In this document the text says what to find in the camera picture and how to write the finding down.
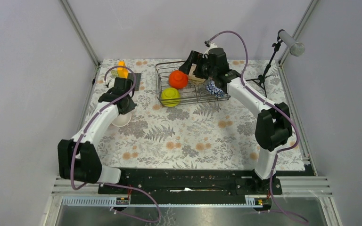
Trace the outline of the yellow plastic bowl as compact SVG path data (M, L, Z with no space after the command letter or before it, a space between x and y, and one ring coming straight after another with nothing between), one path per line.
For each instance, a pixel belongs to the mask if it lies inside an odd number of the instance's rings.
M180 103L180 93L175 88L166 88L161 94L161 103L166 107L175 107Z

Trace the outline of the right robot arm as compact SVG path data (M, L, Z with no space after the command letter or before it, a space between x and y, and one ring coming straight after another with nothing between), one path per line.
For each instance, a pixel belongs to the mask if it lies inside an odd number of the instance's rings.
M252 180L251 187L258 194L265 193L270 188L268 179L275 173L276 152L292 136L288 105L276 104L249 86L239 72L230 69L222 48L210 48L205 53L191 51L179 70L185 74L192 72L201 79L213 80L216 87L237 99L255 116L255 139L260 152L254 169L257 178Z

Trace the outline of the orange bowl with white inside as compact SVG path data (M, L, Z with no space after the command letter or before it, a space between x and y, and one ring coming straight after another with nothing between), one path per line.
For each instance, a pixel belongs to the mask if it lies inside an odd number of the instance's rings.
M128 112L126 114L120 114L111 122L111 124L116 127L124 127L131 121L131 118L132 118L132 112Z

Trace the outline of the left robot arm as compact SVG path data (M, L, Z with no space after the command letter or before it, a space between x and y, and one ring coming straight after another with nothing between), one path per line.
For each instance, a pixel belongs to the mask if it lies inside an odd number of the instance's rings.
M58 166L61 178L84 183L109 183L117 194L127 189L121 170L104 166L98 156L99 142L114 119L131 112L135 85L132 80L115 78L113 87L103 93L88 122L70 139L58 144Z

